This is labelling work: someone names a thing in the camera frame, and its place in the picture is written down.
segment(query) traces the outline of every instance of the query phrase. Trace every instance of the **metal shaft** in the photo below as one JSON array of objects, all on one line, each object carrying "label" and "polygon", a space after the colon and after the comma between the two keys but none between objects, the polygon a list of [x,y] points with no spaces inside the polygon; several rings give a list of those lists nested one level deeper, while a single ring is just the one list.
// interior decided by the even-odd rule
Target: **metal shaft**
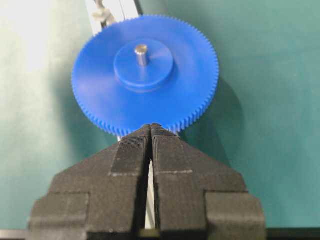
[{"label": "metal shaft", "polygon": [[148,46],[145,44],[140,44],[135,47],[134,52],[136,54],[136,60],[137,60],[138,64],[142,67],[145,67],[149,62]]}]

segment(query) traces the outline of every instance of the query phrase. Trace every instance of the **teal table surface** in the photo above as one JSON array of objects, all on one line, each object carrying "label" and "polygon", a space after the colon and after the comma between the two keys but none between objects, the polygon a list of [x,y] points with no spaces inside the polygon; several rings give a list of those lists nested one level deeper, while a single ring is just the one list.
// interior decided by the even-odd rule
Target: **teal table surface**
[{"label": "teal table surface", "polygon": [[[268,228],[320,227],[320,1],[140,0],[201,30],[216,96],[183,140],[244,176]],[[92,36],[84,1],[0,1],[0,229],[24,229],[53,176],[117,139],[74,99]]]},{"label": "teal table surface", "polygon": [[269,228],[320,228],[320,1],[140,0],[194,25],[220,64],[182,139],[238,170]]},{"label": "teal table surface", "polygon": [[55,174],[117,142],[73,96],[73,64],[92,36],[85,2],[33,4],[0,1],[0,229],[26,228]]}]

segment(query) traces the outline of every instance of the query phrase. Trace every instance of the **blue gear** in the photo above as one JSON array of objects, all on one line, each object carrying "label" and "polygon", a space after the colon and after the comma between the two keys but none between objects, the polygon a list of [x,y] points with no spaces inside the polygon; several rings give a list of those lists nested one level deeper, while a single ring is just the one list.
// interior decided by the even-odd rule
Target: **blue gear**
[{"label": "blue gear", "polygon": [[[137,63],[139,44],[148,47],[147,66]],[[72,88],[84,114],[108,133],[125,136],[151,123],[175,133],[206,111],[218,77],[216,52],[200,31],[144,15],[105,28],[85,45]]]}]

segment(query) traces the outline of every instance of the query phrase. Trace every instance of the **black 3d-printed part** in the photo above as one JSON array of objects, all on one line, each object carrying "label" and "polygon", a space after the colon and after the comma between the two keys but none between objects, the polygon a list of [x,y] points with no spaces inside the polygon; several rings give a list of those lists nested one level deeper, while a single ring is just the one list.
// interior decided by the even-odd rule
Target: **black 3d-printed part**
[{"label": "black 3d-printed part", "polygon": [[57,174],[32,209],[27,239],[137,238],[151,159],[160,239],[265,239],[261,204],[242,176],[158,124]]}]

